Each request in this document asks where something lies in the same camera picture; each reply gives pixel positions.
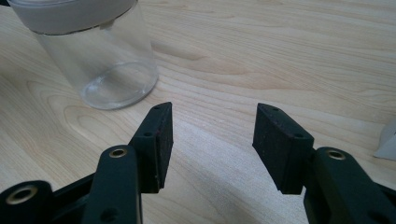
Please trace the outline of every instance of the screw hole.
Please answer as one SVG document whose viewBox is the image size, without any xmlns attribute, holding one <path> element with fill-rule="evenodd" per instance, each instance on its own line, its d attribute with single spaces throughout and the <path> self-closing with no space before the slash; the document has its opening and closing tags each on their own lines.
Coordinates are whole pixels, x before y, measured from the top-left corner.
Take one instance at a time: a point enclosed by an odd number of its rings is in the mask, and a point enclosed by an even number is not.
<svg viewBox="0 0 396 224">
<path fill-rule="evenodd" d="M 12 192 L 6 199 L 8 204 L 18 204 L 24 203 L 29 199 L 33 198 L 37 193 L 37 188 L 33 185 L 24 186 L 22 188 L 16 189 Z"/>
<path fill-rule="evenodd" d="M 369 216 L 370 219 L 372 219 L 377 223 L 384 223 L 384 224 L 390 223 L 389 219 L 379 212 L 369 211 L 367 215 Z"/>
<path fill-rule="evenodd" d="M 102 212 L 100 219 L 102 222 L 113 222 L 119 216 L 119 211 L 116 208 L 107 208 L 105 211 Z"/>
<path fill-rule="evenodd" d="M 119 158 L 119 157 L 125 156 L 126 153 L 127 153 L 127 150 L 125 150 L 123 148 L 117 148 L 110 152 L 110 157 L 111 158 Z"/>
<path fill-rule="evenodd" d="M 343 161 L 344 159 L 346 159 L 346 156 L 343 153 L 335 150 L 327 150 L 327 155 L 329 155 L 330 158 L 339 161 Z"/>
</svg>

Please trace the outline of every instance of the white lid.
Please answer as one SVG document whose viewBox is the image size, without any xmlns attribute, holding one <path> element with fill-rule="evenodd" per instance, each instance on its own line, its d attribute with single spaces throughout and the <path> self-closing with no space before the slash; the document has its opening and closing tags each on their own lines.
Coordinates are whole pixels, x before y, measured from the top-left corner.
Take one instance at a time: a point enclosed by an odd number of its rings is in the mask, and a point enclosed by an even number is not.
<svg viewBox="0 0 396 224">
<path fill-rule="evenodd" d="M 60 35 L 116 19 L 136 0 L 8 0 L 23 24 L 34 32 Z"/>
</svg>

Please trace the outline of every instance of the clear plastic jar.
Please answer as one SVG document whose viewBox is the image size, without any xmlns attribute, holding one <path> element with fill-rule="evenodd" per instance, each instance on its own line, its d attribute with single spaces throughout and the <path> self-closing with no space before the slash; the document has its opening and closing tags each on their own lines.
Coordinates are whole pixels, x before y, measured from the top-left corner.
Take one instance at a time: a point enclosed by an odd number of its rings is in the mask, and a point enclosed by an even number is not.
<svg viewBox="0 0 396 224">
<path fill-rule="evenodd" d="M 120 4 L 113 8 L 108 8 L 107 0 L 89 1 L 96 4 L 95 8 L 89 4 L 82 6 L 81 1 L 61 1 L 64 5 L 75 3 L 68 6 L 72 10 L 78 7 L 77 13 L 70 15 L 62 4 L 61 9 L 52 9 L 60 4 L 58 0 L 9 3 L 86 104 L 98 109 L 115 109 L 136 103 L 152 90 L 158 79 L 140 7 L 135 0 L 116 0 L 114 2 Z M 41 4 L 44 11 L 34 9 L 35 13 L 28 11 L 26 16 L 26 9 L 18 6 L 21 2 Z M 57 11 L 63 12 L 64 18 L 59 18 Z M 32 15 L 36 13 L 47 13 L 49 18 L 31 24 Z"/>
</svg>

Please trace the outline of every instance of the light wood tabletop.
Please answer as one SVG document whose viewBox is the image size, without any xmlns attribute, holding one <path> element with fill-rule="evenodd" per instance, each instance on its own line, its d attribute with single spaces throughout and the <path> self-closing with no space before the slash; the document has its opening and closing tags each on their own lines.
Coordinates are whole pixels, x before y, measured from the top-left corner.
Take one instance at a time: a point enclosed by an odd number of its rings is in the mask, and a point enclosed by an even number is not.
<svg viewBox="0 0 396 224">
<path fill-rule="evenodd" d="M 143 195 L 145 223 L 307 223 L 251 146 L 257 103 L 352 154 L 396 189 L 396 161 L 373 157 L 396 117 L 396 1 L 142 0 L 160 79 L 115 111 L 84 105 L 9 7 L 0 7 L 0 191 L 54 190 L 127 144 L 149 109 L 173 103 L 165 188 Z"/>
</svg>

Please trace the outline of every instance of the white object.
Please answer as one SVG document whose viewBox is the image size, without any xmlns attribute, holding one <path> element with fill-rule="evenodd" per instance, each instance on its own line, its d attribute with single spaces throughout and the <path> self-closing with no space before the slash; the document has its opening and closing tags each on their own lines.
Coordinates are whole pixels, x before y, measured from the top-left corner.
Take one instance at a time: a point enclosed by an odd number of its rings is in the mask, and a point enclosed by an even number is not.
<svg viewBox="0 0 396 224">
<path fill-rule="evenodd" d="M 8 0 L 81 99 L 98 109 L 134 104 L 158 71 L 136 0 Z"/>
<path fill-rule="evenodd" d="M 382 130 L 379 149 L 374 156 L 396 161 L 396 119 Z"/>
</svg>

